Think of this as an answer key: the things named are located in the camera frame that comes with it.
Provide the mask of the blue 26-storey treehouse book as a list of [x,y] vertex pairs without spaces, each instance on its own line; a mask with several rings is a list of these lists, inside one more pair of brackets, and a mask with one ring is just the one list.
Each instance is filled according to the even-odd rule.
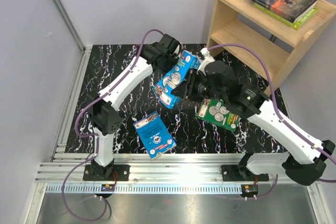
[[172,90],[185,80],[190,69],[198,69],[199,66],[199,59],[184,50],[173,68],[152,88],[158,100],[168,109],[172,109],[180,100],[172,94]]

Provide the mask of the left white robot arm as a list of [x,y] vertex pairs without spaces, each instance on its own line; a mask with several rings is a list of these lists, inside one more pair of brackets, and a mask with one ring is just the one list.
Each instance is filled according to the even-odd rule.
[[113,140],[122,124],[118,109],[133,89],[154,71],[167,73],[181,55],[181,43],[168,34],[152,44],[141,44],[137,55],[130,64],[107,87],[99,91],[92,101],[88,113],[93,126],[95,151],[90,161],[88,174],[100,180],[116,177],[113,171]]

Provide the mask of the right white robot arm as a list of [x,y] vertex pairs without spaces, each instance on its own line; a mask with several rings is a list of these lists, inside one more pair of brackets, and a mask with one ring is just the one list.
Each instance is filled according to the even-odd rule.
[[277,174],[304,186],[327,181],[322,175],[335,144],[309,136],[283,116],[276,102],[257,86],[239,83],[231,66],[222,61],[207,62],[184,76],[174,70],[171,82],[173,95],[195,102],[204,98],[222,101],[227,110],[262,128],[285,147],[287,151],[280,154],[245,154],[237,165],[241,179]]

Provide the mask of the lime green treehouse book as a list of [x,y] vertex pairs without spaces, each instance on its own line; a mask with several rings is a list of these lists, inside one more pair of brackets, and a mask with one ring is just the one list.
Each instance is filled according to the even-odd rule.
[[271,12],[270,10],[265,9],[264,7],[258,5],[257,3],[254,3],[253,6],[264,13],[268,14],[269,16],[277,19],[278,21],[286,24],[287,26],[291,27],[294,30],[298,30],[301,25],[303,25],[305,22],[307,22],[311,17],[313,17],[316,13],[318,13],[319,9],[318,8],[312,8],[305,15],[300,17],[296,22],[291,23],[290,21],[284,19],[283,17],[280,17],[279,15]]

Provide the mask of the blue book back cover up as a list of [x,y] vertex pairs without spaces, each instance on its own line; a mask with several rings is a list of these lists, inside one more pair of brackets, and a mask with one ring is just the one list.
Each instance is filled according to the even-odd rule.
[[154,111],[133,124],[150,159],[155,159],[176,146],[159,114]]

